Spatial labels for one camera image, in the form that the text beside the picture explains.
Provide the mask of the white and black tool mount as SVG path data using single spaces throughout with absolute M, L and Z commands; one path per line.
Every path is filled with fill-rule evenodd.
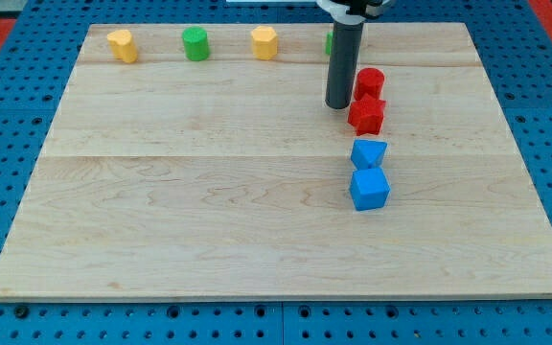
M 377 19 L 394 6 L 394 0 L 316 0 L 317 6 L 340 24 Z

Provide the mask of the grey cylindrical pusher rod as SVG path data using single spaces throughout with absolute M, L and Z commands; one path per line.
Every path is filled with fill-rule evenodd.
M 333 23 L 325 103 L 332 109 L 346 108 L 352 98 L 363 23 Z

